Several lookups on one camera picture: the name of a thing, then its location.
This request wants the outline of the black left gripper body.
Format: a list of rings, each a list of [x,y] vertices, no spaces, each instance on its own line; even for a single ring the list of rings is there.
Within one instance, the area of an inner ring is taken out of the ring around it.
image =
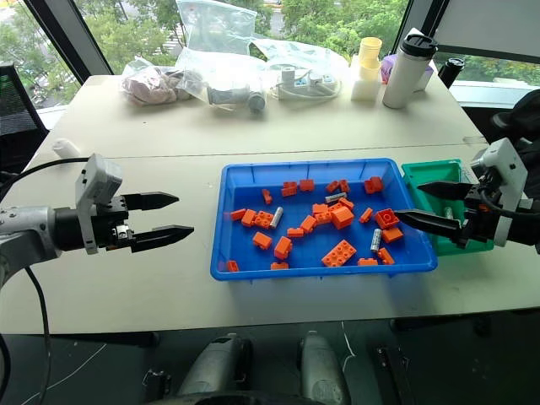
[[[134,232],[127,223],[130,199],[128,195],[120,195],[95,204],[94,237],[99,248],[109,251],[132,247]]]

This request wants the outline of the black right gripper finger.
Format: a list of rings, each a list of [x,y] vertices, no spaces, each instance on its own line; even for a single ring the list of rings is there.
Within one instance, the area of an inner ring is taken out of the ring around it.
[[[464,200],[472,187],[473,184],[455,181],[431,181],[417,186],[420,191],[444,200]]]
[[[396,217],[416,230],[445,237],[462,249],[467,246],[468,239],[463,237],[461,223],[457,219],[448,219],[419,209],[397,210]]]

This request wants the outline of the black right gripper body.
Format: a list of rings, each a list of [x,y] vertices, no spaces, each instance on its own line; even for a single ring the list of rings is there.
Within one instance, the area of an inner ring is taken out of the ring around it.
[[[482,184],[461,183],[460,196],[464,202],[464,220],[461,225],[460,243],[470,240],[494,241],[500,215],[487,204],[492,190]]]

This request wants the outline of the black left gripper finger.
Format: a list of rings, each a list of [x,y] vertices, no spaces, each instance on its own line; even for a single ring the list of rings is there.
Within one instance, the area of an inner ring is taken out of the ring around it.
[[[165,192],[133,193],[122,197],[129,211],[161,209],[179,201],[178,197]]]
[[[150,231],[134,234],[130,241],[131,252],[147,251],[175,244],[185,239],[194,231],[193,227],[168,225]]]

